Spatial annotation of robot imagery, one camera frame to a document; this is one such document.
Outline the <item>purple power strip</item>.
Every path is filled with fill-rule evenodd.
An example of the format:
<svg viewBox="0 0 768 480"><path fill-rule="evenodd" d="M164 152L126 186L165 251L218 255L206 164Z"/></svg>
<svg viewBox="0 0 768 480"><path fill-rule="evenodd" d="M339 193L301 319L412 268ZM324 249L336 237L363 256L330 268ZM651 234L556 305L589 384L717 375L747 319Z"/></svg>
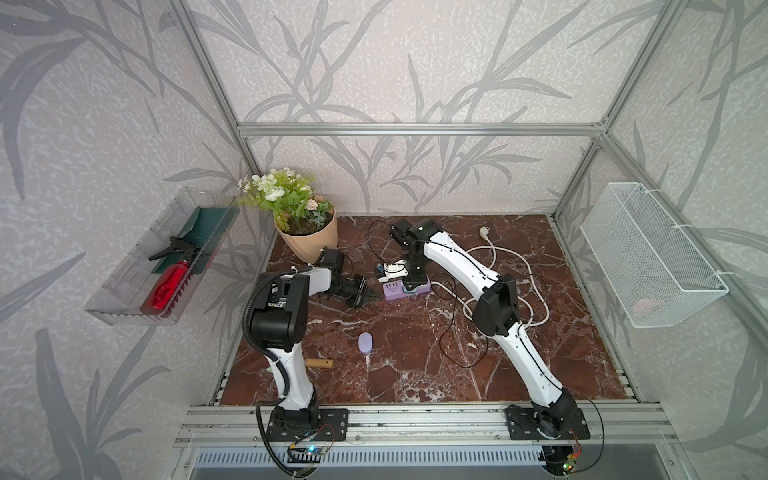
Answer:
<svg viewBox="0 0 768 480"><path fill-rule="evenodd" d="M384 298L387 301L396 301L404 298L414 297L422 294L428 294L431 290L431 283L408 289L401 279L386 282L382 285Z"/></svg>

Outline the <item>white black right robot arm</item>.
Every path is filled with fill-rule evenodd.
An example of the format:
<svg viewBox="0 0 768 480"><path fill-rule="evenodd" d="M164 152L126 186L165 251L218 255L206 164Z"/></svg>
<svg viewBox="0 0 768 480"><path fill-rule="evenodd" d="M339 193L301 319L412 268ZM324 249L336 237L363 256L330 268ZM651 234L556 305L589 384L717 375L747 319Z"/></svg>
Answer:
<svg viewBox="0 0 768 480"><path fill-rule="evenodd" d="M416 225L406 220L390 228L390 236L404 250L404 285L412 289L427 281L426 265L434 262L464 286L475 300L472 323L497 343L522 379L529 407L512 405L505 417L513 439L589 437L583 412L573 395L545 365L531 342L519 313L516 280L484 266L460 247L432 220Z"/></svg>

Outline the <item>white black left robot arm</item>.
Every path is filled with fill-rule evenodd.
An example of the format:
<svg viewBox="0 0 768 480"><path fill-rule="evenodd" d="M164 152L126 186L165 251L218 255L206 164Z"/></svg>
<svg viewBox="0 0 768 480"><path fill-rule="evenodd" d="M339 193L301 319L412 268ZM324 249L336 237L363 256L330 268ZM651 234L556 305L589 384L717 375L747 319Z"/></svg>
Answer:
<svg viewBox="0 0 768 480"><path fill-rule="evenodd" d="M347 278L329 267L292 268L258 277L241 320L247 343L272 368L278 390L272 404L286 411L307 411L316 402L302 351L309 299L316 294L339 297L354 309L382 298L359 274Z"/></svg>

